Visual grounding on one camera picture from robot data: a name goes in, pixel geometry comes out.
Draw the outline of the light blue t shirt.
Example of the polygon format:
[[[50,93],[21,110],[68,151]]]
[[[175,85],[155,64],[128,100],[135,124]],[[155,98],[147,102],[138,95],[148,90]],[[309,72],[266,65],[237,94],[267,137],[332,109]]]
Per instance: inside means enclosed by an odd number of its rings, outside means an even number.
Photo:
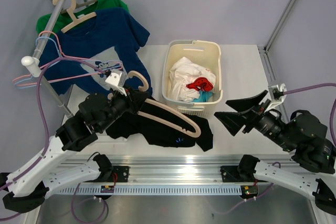
[[[199,91],[199,97],[195,98],[192,102],[207,102],[212,96],[212,92]]]

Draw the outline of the black t shirt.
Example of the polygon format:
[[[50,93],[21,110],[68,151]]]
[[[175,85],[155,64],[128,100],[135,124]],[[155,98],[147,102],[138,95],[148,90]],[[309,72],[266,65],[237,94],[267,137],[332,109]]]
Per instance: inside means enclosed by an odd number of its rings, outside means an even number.
[[[193,147],[198,145],[205,152],[212,149],[213,134],[208,120],[196,115],[187,114],[186,117],[195,122],[201,129],[199,137],[190,137],[162,123],[130,112],[124,113],[122,117],[107,128],[106,134],[111,138],[127,138],[140,133],[150,145],[161,147]]]

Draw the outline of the white red print t shirt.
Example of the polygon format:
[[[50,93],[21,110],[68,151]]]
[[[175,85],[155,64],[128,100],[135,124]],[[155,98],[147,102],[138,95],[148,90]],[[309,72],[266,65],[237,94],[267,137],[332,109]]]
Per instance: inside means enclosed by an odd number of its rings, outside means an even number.
[[[203,92],[212,92],[216,76],[207,68],[193,63],[186,57],[178,60],[169,70],[171,82],[167,96],[171,100],[184,102],[205,102],[200,96]]]

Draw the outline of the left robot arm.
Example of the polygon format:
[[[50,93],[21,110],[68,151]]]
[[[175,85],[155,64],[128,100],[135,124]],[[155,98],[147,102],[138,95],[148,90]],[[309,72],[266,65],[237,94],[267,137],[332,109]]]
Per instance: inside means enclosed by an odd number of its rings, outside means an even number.
[[[99,154],[77,167],[54,173],[63,161],[81,152],[98,139],[124,113],[137,113],[148,92],[127,89],[116,92],[112,99],[103,94],[90,94],[78,105],[78,112],[69,118],[25,166],[13,173],[1,173],[1,185],[9,186],[3,197],[5,209],[20,214],[29,212],[60,190],[83,182],[106,182],[112,177],[113,166],[106,155]]]

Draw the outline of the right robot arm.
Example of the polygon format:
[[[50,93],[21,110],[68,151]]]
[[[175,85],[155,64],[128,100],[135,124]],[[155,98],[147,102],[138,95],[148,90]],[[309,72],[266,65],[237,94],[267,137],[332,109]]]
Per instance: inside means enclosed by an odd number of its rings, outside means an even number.
[[[282,121],[275,102],[260,94],[244,99],[228,100],[231,112],[215,112],[215,117],[232,136],[255,129],[305,170],[316,174],[308,179],[273,167],[252,155],[243,155],[236,174],[245,182],[266,181],[297,192],[320,210],[335,215],[335,145],[326,138],[327,127],[307,110],[296,110],[288,123]]]

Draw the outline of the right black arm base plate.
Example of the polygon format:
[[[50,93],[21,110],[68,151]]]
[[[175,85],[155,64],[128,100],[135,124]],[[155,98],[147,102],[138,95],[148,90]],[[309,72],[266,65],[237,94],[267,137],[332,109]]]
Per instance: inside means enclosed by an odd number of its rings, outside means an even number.
[[[240,168],[234,165],[220,167],[222,182],[226,183],[254,183],[256,181],[253,168]]]

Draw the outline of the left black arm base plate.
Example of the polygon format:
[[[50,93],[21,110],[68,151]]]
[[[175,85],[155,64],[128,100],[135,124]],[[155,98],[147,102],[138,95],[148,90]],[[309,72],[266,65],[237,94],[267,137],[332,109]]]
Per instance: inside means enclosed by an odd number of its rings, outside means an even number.
[[[129,179],[129,166],[114,166],[112,170],[112,174],[107,179],[107,182],[112,183],[116,178],[117,183],[127,183]]]

